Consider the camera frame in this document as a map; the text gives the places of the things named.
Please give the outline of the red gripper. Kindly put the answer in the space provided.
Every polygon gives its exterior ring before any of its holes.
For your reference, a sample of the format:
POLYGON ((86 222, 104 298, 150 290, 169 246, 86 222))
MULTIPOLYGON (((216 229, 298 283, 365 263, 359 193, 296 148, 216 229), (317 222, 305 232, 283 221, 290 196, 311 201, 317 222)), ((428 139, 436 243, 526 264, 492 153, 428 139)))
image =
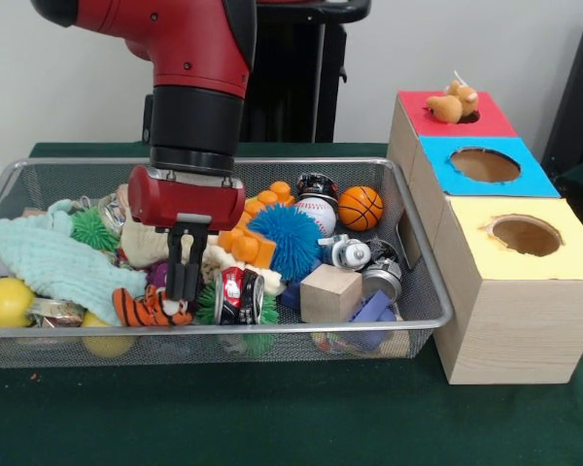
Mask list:
MULTIPOLYGON (((134 220, 171 228, 179 223, 204 224, 211 231, 232 229, 244 212, 246 190, 230 177, 215 177, 138 165, 128 180, 128 203, 134 220)), ((193 231, 189 260, 182 262, 184 229, 167 236, 166 292, 170 299, 195 301, 208 232, 193 231)))

